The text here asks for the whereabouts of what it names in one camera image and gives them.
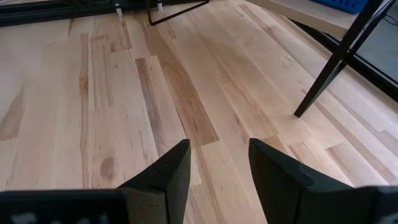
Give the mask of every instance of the light wood plank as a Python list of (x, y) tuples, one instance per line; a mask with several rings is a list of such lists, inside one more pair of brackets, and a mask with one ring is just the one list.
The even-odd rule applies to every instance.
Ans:
[(215, 22), (214, 15), (205, 7), (192, 14), (201, 39), (218, 58), (223, 58), (220, 63), (240, 80), (249, 94), (259, 103), (280, 136), (290, 143), (310, 138), (309, 130), (300, 120), (294, 118), (292, 108), (265, 79), (242, 48), (219, 23)]
[(131, 43), (131, 58), (136, 59), (151, 56), (145, 41), (144, 31), (141, 29), (140, 23), (135, 20), (133, 14), (125, 15), (124, 20), (126, 21), (127, 31), (129, 34), (132, 34), (129, 35)]
[(255, 219), (257, 215), (239, 182), (231, 153), (222, 142), (202, 146), (200, 150), (227, 223), (258, 223)]
[(191, 182), (190, 186), (202, 184), (201, 175), (199, 172), (199, 158), (196, 148), (191, 148)]
[(70, 37), (64, 46), (65, 73), (59, 83), (54, 145), (53, 187), (88, 187), (88, 34)]
[(94, 29), (94, 17), (81, 17), (73, 18), (69, 20), (68, 36), (88, 34), (88, 38), (91, 37)]
[(197, 198), (193, 194), (193, 190), (190, 189), (188, 192), (187, 205), (185, 207), (184, 224), (209, 223), (205, 221), (205, 217), (203, 215), (204, 214), (202, 214), (202, 211), (200, 210)]
[[(266, 71), (264, 75), (276, 87), (291, 108), (296, 108), (302, 101), (301, 79), (309, 74), (303, 74), (297, 68), (300, 66), (289, 54), (283, 51), (271, 37), (250, 22), (244, 12), (233, 4), (228, 7), (212, 7), (220, 23), (229, 34), (242, 46), (256, 66)], [(343, 142), (343, 136), (316, 108), (310, 108), (310, 116), (303, 116), (302, 121), (311, 134), (320, 140), (322, 147), (327, 148)]]
[(172, 53), (159, 31), (139, 19), (152, 54), (158, 56), (169, 90), (183, 124), (185, 134), (194, 146), (202, 146), (218, 140), (206, 111), (190, 81), (187, 71)]
[(293, 159), (297, 159), (294, 153), (287, 147), (284, 146), (283, 143), (280, 141), (278, 136), (271, 136), (269, 138), (261, 140), (264, 143), (270, 145), (271, 147), (274, 147), (275, 149), (278, 149), (279, 151), (283, 152), (284, 154), (290, 156)]
[(127, 50), (112, 53), (111, 63), (115, 97), (114, 140), (118, 157), (123, 162), (124, 180), (128, 180), (155, 162), (159, 155), (136, 64)]
[[(189, 39), (176, 40), (174, 43), (177, 52), (181, 55), (181, 60), (188, 67), (191, 67), (190, 71), (195, 72), (195, 74), (200, 73), (196, 75), (197, 77), (206, 74), (206, 79), (204, 79), (204, 81), (208, 82), (206, 85), (217, 86), (214, 87), (217, 90), (219, 88), (222, 89), (223, 92), (218, 91), (217, 95), (225, 95), (227, 97), (240, 119), (240, 121), (233, 119), (233, 122), (235, 120), (242, 122), (250, 137), (266, 138), (277, 133), (269, 118), (258, 103), (252, 99), (248, 91), (242, 86), (242, 83), (222, 67), (201, 39), (190, 37)], [(206, 61), (206, 66), (203, 66), (201, 58), (212, 58), (213, 60)], [(206, 85), (202, 87), (202, 90), (207, 94), (206, 90), (204, 90)]]
[(193, 210), (189, 216), (193, 223), (226, 223), (221, 211), (214, 209), (216, 198), (207, 192), (204, 185), (191, 187), (188, 197)]
[(398, 183), (398, 160), (352, 114), (336, 104), (336, 100), (322, 95), (315, 106), (343, 133), (356, 150), (388, 181)]
[(112, 52), (132, 48), (127, 25), (116, 14), (95, 17), (91, 38), (105, 38)]
[(57, 52), (64, 45), (44, 48), (37, 73), (24, 87), (24, 117), (14, 143), (15, 156), (6, 177), (6, 189), (49, 189), (52, 187), (54, 146), (58, 114), (60, 76), (67, 69)]
[(345, 184), (353, 185), (315, 139), (306, 139), (289, 148), (300, 162)]
[(186, 136), (157, 57), (137, 59), (136, 65), (156, 148), (161, 156)]
[(326, 151), (356, 187), (387, 184), (350, 143), (342, 143)]
[(7, 181), (12, 172), (12, 162), (15, 156), (15, 139), (0, 141), (0, 187), (6, 189)]
[[(239, 177), (244, 183), (243, 187), (247, 193), (254, 191), (248, 152), (244, 150), (248, 148), (249, 135), (214, 78), (214, 73), (224, 71), (219, 69), (213, 60), (209, 60), (207, 63), (200, 60), (203, 57), (212, 57), (200, 39), (175, 40), (175, 45), (217, 135), (220, 140), (225, 142), (225, 146), (234, 157)], [(261, 206), (257, 195), (249, 194), (249, 196), (255, 209), (260, 212)]]
[[(279, 46), (281, 46), (287, 53), (289, 53), (292, 58), (294, 58), (295, 61), (297, 61), (297, 63), (303, 67), (301, 68), (295, 66), (295, 69), (290, 72), (291, 74), (299, 74), (297, 78), (299, 80), (299, 84), (301, 86), (312, 85), (313, 79), (311, 76), (316, 78), (319, 75), (331, 54), (323, 55), (324, 57), (320, 57), (322, 55), (318, 55), (316, 57), (319, 49), (312, 48), (307, 44), (308, 41), (306, 40), (295, 38), (298, 33), (294, 32), (293, 27), (289, 27), (288, 25), (287, 27), (283, 26), (283, 22), (285, 21), (281, 19), (280, 16), (269, 14), (250, 4), (240, 4), (239, 7), (250, 17), (250, 19), (252, 19), (259, 27), (261, 27), (264, 32), (272, 37), (272, 39), (276, 41)], [(358, 87), (351, 85), (350, 82), (346, 81), (344, 78), (348, 76), (348, 72), (346, 71), (347, 70), (343, 70), (339, 76), (337, 76), (332, 85), (328, 87), (328, 91), (331, 94), (334, 94), (334, 97), (339, 100), (340, 103), (349, 105), (345, 106), (345, 108), (347, 110), (351, 110), (353, 113), (356, 113), (357, 118), (366, 120), (367, 123), (369, 123), (369, 127), (375, 129), (376, 131), (382, 131), (386, 129), (386, 127), (388, 127), (387, 120), (389, 119), (386, 119), (385, 116), (380, 116), (378, 114), (380, 110), (375, 110), (376, 107), (369, 103), (369, 97), (364, 96), (362, 91), (358, 91)], [(299, 101), (301, 101), (303, 98), (302, 94), (298, 94), (297, 96), (300, 96)], [(309, 117), (313, 118), (314, 112), (311, 110), (308, 112), (311, 115), (303, 116), (302, 119), (308, 120)]]
[(396, 137), (387, 130), (376, 133), (375, 137), (398, 158), (398, 139)]

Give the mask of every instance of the black plastic part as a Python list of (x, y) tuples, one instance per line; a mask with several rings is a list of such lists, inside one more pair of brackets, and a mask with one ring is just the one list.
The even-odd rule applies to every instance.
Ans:
[(182, 224), (189, 183), (186, 139), (117, 189), (1, 192), (0, 223)]
[(191, 173), (190, 141), (184, 139), (147, 169), (119, 188), (166, 193), (169, 223), (182, 223)]
[(398, 222), (398, 187), (354, 189), (258, 139), (249, 161), (268, 224)]

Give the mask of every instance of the black metal leg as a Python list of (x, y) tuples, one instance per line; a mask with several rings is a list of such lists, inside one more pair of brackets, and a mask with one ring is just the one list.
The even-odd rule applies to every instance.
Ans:
[[(294, 115), (296, 115), (297, 117), (301, 117), (301, 115), (304, 114), (304, 112), (308, 109), (308, 107), (322, 93), (322, 91), (337, 76), (338, 72), (340, 72), (344, 68), (345, 64), (339, 65), (340, 61), (347, 56), (349, 48), (351, 47), (355, 39), (358, 37), (358, 35), (361, 33), (363, 27), (366, 26), (366, 24), (368, 24), (369, 20), (372, 18), (372, 16), (377, 11), (382, 2), (383, 0), (368, 1), (365, 8), (362, 10), (361, 13), (359, 13), (358, 17), (353, 22), (353, 25), (348, 29), (346, 35), (341, 40), (341, 43), (337, 48), (337, 50), (333, 53), (329, 61), (323, 67), (318, 78), (311, 86), (310, 91), (308, 91), (308, 93), (305, 95), (303, 101), (298, 106)], [(367, 34), (366, 37), (363, 38), (363, 40), (361, 40), (361, 42), (358, 43), (358, 45), (356, 46), (357, 49), (362, 45), (362, 43), (368, 37), (370, 32)]]
[[(376, 28), (379, 22), (387, 15), (388, 10), (391, 8), (392, 5), (394, 5), (395, 1), (396, 0), (389, 1), (388, 4), (386, 4), (382, 10), (380, 10), (376, 15), (373, 16), (373, 19), (369, 22), (368, 26), (359, 36), (359, 38), (357, 39), (353, 47), (349, 50), (348, 55), (345, 58), (350, 58), (354, 56), (354, 54), (358, 51), (358, 49), (362, 46), (365, 40), (373, 32), (373, 30)], [(340, 67), (340, 71), (342, 71), (342, 69), (344, 69), (344, 67), (347, 65), (345, 58), (339, 64), (339, 66), (342, 65)]]
[(174, 18), (174, 17), (176, 17), (176, 16), (179, 16), (179, 15), (181, 15), (181, 14), (184, 14), (184, 13), (186, 13), (186, 12), (189, 12), (189, 11), (191, 11), (192, 9), (196, 9), (196, 8), (198, 8), (198, 7), (200, 7), (200, 6), (204, 6), (205, 4), (207, 4), (207, 3), (209, 3), (209, 2), (210, 2), (210, 0), (206, 0), (206, 1), (202, 2), (202, 3), (197, 4), (196, 6), (189, 7), (188, 9), (184, 9), (184, 10), (182, 10), (182, 11), (180, 11), (180, 12), (177, 12), (177, 13), (175, 13), (175, 14), (172, 14), (172, 15), (170, 15), (170, 16), (167, 16), (167, 17), (163, 18), (163, 19), (159, 19), (158, 21), (153, 22), (153, 21), (152, 21), (152, 15), (150, 14), (150, 2), (149, 2), (149, 0), (146, 0), (146, 7), (147, 7), (147, 14), (148, 14), (149, 24), (150, 24), (151, 26), (160, 24), (161, 22), (167, 21), (167, 20), (172, 19), (172, 18)]

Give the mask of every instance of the black table leg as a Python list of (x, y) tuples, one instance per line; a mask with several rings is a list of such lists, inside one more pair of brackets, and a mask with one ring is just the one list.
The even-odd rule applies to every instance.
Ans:
[[(346, 35), (340, 42), (339, 47), (333, 53), (333, 55), (329, 58), (329, 61), (323, 67), (321, 73), (319, 74), (318, 78), (315, 80), (314, 84), (311, 86), (311, 89), (305, 95), (303, 101), (298, 106), (297, 110), (295, 111), (294, 115), (297, 117), (301, 117), (304, 112), (308, 109), (308, 107), (318, 98), (318, 96), (322, 93), (322, 91), (331, 83), (331, 81), (339, 74), (339, 72), (344, 68), (345, 64), (340, 63), (349, 53), (348, 50), (361, 33), (363, 27), (365, 27), (368, 22), (373, 17), (374, 13), (382, 4), (383, 0), (373, 0), (368, 1), (365, 8), (359, 13), (358, 17), (353, 22), (353, 25), (348, 29)], [(362, 45), (362, 43), (366, 40), (368, 35), (371, 33), (367, 31), (369, 28), (372, 30), (375, 28), (377, 23), (380, 20), (373, 20), (370, 25), (367, 26), (364, 34), (366, 34), (361, 40), (355, 45), (356, 50)]]
[(353, 57), (354, 54), (358, 51), (358, 49), (362, 46), (365, 40), (369, 37), (369, 35), (373, 32), (374, 28), (379, 24), (379, 22), (387, 15), (388, 10), (394, 5), (396, 0), (389, 1), (384, 8), (377, 12), (376, 15), (373, 16), (373, 19), (369, 22), (368, 26), (365, 28), (363, 33), (359, 36), (353, 47), (349, 50), (348, 55), (340, 62), (340, 64), (336, 67), (335, 71), (337, 74), (342, 71), (347, 65), (346, 58)]

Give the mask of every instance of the wood grain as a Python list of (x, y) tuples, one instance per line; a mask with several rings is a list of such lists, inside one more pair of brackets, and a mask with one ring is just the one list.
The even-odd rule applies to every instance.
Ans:
[(220, 63), (240, 80), (249, 94), (259, 103), (280, 136), (290, 143), (309, 138), (311, 136), (309, 131), (300, 120), (293, 118), (290, 112), (292, 109), (242, 48), (216, 22), (214, 15), (206, 8), (194, 11), (192, 14), (194, 24), (204, 43), (218, 58), (222, 58)]
[(192, 140), (194, 146), (202, 146), (217, 141), (218, 136), (187, 71), (177, 60), (157, 29), (149, 26), (142, 19), (139, 22), (144, 30), (147, 45), (150, 46), (150, 52), (158, 56), (185, 134)]
[(136, 65), (156, 148), (161, 156), (185, 139), (185, 133), (157, 57), (136, 59)]
[(200, 150), (213, 179), (216, 199), (220, 202), (226, 222), (257, 223), (256, 214), (243, 193), (231, 153), (222, 142), (214, 142)]
[(355, 186), (387, 184), (350, 143), (342, 143), (326, 151)]
[(0, 190), (117, 187), (183, 138), (184, 223), (266, 223), (249, 138), (349, 185), (397, 183), (398, 104), (346, 68), (296, 118), (330, 52), (246, 1), (0, 33)]

